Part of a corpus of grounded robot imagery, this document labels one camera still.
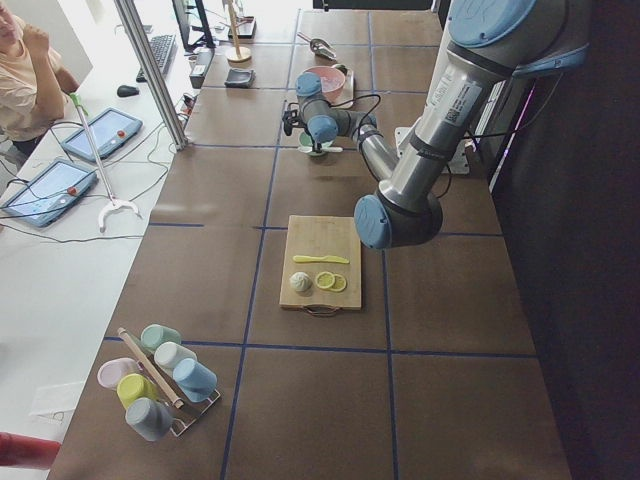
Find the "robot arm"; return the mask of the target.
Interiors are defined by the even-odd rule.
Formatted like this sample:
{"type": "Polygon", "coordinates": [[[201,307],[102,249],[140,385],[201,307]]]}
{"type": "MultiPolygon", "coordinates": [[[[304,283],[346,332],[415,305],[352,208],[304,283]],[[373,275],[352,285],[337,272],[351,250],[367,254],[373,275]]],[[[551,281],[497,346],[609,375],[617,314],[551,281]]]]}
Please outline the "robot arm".
{"type": "Polygon", "coordinates": [[[449,42],[438,55],[444,68],[432,77],[434,88],[402,153],[386,142],[372,114],[333,107],[313,73],[296,80],[298,108],[283,115],[284,132],[304,129],[315,149],[338,137],[356,144],[378,181],[376,192],[359,199],[354,210],[365,246],[423,244],[443,221],[431,189],[494,85],[580,65],[588,48],[591,10],[589,1],[452,2],[449,42]]]}

